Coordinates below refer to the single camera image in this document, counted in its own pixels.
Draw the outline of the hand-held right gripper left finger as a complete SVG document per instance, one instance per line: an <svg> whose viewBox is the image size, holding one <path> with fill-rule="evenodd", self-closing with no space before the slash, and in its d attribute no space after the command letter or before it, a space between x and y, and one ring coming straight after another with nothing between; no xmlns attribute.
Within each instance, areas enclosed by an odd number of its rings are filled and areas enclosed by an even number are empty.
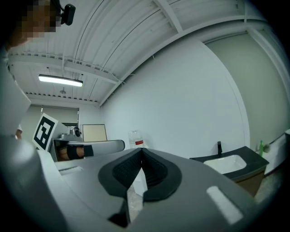
<svg viewBox="0 0 290 232"><path fill-rule="evenodd" d="M55 163L38 151L37 206L47 228L141 228L142 217L130 220L127 190L135 173L118 174L141 158L141 149Z"/></svg>

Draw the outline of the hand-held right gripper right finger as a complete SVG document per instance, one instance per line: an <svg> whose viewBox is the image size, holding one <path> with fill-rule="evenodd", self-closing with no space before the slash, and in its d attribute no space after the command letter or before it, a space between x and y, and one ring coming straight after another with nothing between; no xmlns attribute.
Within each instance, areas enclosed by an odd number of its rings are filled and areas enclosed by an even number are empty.
<svg viewBox="0 0 290 232"><path fill-rule="evenodd" d="M165 200L145 202L133 221L135 232L242 232L262 207L242 187L209 166L169 153L144 149L175 164L181 183Z"/></svg>

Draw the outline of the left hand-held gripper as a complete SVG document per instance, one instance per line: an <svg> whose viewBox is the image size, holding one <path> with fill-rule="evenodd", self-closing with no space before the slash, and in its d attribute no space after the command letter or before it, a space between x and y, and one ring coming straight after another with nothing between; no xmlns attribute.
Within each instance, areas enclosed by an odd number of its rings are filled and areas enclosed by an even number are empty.
<svg viewBox="0 0 290 232"><path fill-rule="evenodd" d="M57 147L70 141L83 142L79 129L75 127L70 129L45 113L41 115L32 137L32 142L39 150L49 152L52 159L57 161ZM83 144L85 157L109 155L124 149L123 140L85 142Z"/></svg>

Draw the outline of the person's left hand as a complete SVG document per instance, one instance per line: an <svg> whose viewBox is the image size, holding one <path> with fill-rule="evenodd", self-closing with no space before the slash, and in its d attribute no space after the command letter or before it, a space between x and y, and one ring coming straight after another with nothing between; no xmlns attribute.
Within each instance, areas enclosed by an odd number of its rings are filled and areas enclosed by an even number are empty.
<svg viewBox="0 0 290 232"><path fill-rule="evenodd" d="M84 158L82 146L67 146L58 151L61 160L78 160Z"/></svg>

